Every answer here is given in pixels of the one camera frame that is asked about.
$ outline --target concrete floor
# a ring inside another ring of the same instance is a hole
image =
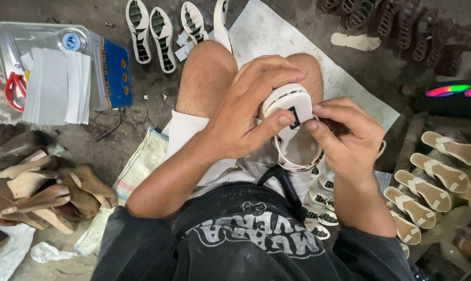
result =
[[[171,18],[175,34],[182,30],[179,10],[180,0],[158,1],[143,0],[149,10],[161,7]],[[215,0],[191,0],[204,16],[206,30],[212,29],[212,13]],[[362,52],[351,48],[333,46],[330,37],[334,32],[359,35],[362,31],[344,30],[339,25],[339,17],[329,15],[315,7],[316,0],[263,0],[283,19],[294,25],[302,34],[312,41],[336,63],[344,68],[370,93],[382,99],[396,111],[400,118],[388,131],[385,140],[387,150],[378,160],[376,169],[392,171],[398,151],[403,143],[407,120],[412,116],[408,99],[397,93],[402,85],[427,85],[435,80],[432,71],[415,68],[405,61],[394,57],[393,52],[385,48],[377,48],[372,52]],[[425,5],[432,6],[435,0],[428,0]],[[247,0],[231,1],[227,28],[242,12]],[[471,23],[471,1],[464,7],[462,3],[452,0],[444,3],[448,15],[454,16],[458,22]],[[112,185],[121,169],[145,136],[148,127],[161,131],[171,118],[171,110],[175,108],[179,80],[183,63],[180,62],[176,72],[164,74],[160,70],[155,50],[149,65],[140,65],[132,54],[132,41],[126,26],[125,0],[2,0],[0,1],[0,21],[13,22],[50,22],[81,24],[108,40],[117,43],[130,51],[132,74],[133,105],[126,111],[123,124],[108,138],[94,143],[94,140],[105,131],[117,124],[118,119],[110,116],[114,112],[91,112],[89,125],[66,125],[57,127],[31,126],[44,131],[59,129],[62,134],[57,141],[65,146],[62,156],[72,163],[90,163],[95,173],[107,184]],[[113,28],[104,22],[114,24]],[[465,67],[471,73],[471,53],[464,56]],[[3,98],[5,78],[0,66],[0,123],[20,122],[20,113],[7,105]],[[163,101],[163,94],[168,98]],[[74,251],[73,245],[89,226],[89,221],[82,222],[79,229],[72,235],[60,234],[56,229],[36,231],[33,245],[46,241],[60,250]],[[91,276],[96,257],[76,257],[69,261],[38,264],[29,255],[14,273],[14,280],[65,280],[78,278],[87,280]]]

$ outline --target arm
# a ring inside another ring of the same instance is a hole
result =
[[[323,122],[310,120],[305,124],[322,146],[326,162],[336,174],[334,209],[338,219],[366,233],[395,237],[395,222],[373,173],[384,135],[382,127],[346,98],[323,101],[314,106],[313,113],[349,129],[347,134],[337,137]]]
[[[215,162],[244,157],[291,125],[294,114],[287,110],[275,112],[260,125],[254,116],[274,87],[300,82],[306,75],[278,56],[263,56],[244,65],[204,130],[133,191],[126,201],[128,212],[156,219],[173,214]]]

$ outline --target small tool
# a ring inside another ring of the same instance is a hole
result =
[[[5,85],[5,99],[7,99],[8,104],[12,106],[16,111],[23,112],[24,108],[19,107],[14,103],[14,98],[12,97],[12,91],[14,89],[12,86],[15,83],[24,99],[26,98],[26,84],[24,81],[25,69],[20,61],[19,52],[17,51],[17,48],[10,39],[10,36],[6,37],[6,41],[10,60],[14,65],[14,71],[10,72],[7,83]]]

